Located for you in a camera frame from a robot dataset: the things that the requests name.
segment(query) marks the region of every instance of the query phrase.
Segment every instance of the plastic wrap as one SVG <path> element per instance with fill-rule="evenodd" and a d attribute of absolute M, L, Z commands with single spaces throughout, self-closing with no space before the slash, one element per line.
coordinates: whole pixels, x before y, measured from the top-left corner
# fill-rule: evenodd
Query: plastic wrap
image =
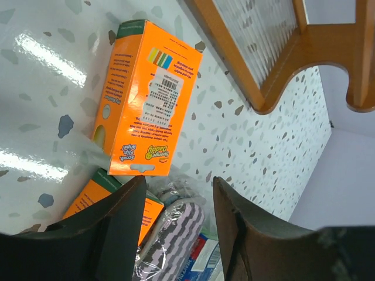
<path fill-rule="evenodd" d="M 195 198 L 204 210 L 202 232 L 209 238 L 217 238 L 216 219 L 213 205 L 212 186 L 181 173 L 172 165 L 166 177 L 147 178 L 148 189 L 167 205 L 169 198 Z"/>
<path fill-rule="evenodd" d="M 211 197 L 202 190 L 206 183 L 180 173 L 172 166 L 168 177 L 147 178 L 148 190 L 165 205 L 145 243 L 138 247 L 133 281 L 176 280 L 196 243 L 202 226 L 216 231 L 207 220 L 213 213 Z"/>

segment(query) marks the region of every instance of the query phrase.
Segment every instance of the orange box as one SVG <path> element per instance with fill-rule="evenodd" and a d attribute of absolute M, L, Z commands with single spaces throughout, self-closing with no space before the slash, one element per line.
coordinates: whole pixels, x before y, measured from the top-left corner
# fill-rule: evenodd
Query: orange box
<path fill-rule="evenodd" d="M 168 175 L 201 59 L 147 20 L 120 25 L 93 134 L 108 174 Z"/>
<path fill-rule="evenodd" d="M 122 186 L 114 177 L 109 176 L 104 169 L 98 169 L 93 178 L 87 183 L 80 195 L 73 201 L 66 211 L 64 218 L 77 214 L 79 211 L 107 197 Z M 141 233 L 138 245 L 143 241 L 152 225 L 155 223 L 164 205 L 150 193 L 146 196 L 145 210 L 143 213 Z"/>

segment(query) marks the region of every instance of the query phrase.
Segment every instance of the speckled shelf liner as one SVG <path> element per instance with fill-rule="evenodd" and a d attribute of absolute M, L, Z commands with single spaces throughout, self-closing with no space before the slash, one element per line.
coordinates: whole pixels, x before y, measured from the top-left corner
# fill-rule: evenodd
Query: speckled shelf liner
<path fill-rule="evenodd" d="M 148 18 L 203 52 L 173 164 L 210 189 L 221 176 L 288 219 L 330 137 L 317 67 L 276 110 L 245 102 L 183 1 L 0 4 L 0 231 L 59 220 L 96 169 L 90 136 L 121 21 Z"/>

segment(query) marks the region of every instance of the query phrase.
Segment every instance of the scrub daddy logo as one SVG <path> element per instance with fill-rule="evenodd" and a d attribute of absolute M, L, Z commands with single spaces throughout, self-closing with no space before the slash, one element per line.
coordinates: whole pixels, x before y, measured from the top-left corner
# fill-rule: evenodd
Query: scrub daddy logo
<path fill-rule="evenodd" d="M 168 145 L 165 146 L 152 146 L 150 145 L 145 155 L 146 160 L 151 160 L 154 157 L 168 157 Z"/>

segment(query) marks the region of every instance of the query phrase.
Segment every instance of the barcode label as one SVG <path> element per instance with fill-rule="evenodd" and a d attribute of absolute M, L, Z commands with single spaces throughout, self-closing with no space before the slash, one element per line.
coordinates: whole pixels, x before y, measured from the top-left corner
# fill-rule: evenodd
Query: barcode label
<path fill-rule="evenodd" d="M 205 245 L 200 251 L 198 258 L 196 259 L 192 267 L 192 271 L 203 272 L 206 269 L 207 264 L 212 256 L 212 253 L 217 248 L 218 244 L 219 243 L 215 240 L 208 239 L 206 241 Z"/>
<path fill-rule="evenodd" d="M 165 87 L 168 87 L 168 88 L 170 88 L 172 90 L 175 90 L 177 88 L 177 84 L 176 83 L 170 82 L 167 79 L 163 79 L 162 85 L 164 85 Z"/>
<path fill-rule="evenodd" d="M 219 245 L 217 244 L 215 250 L 213 251 L 210 259 L 209 259 L 209 262 L 207 264 L 207 268 L 214 268 L 218 261 L 220 259 L 220 247 Z"/>
<path fill-rule="evenodd" d="M 182 85 L 183 79 L 158 67 L 154 79 L 148 85 L 147 100 L 140 120 L 168 128 L 175 113 Z"/>
<path fill-rule="evenodd" d="M 224 281 L 223 264 L 221 259 L 217 262 L 217 266 L 213 269 L 212 275 L 208 281 Z"/>

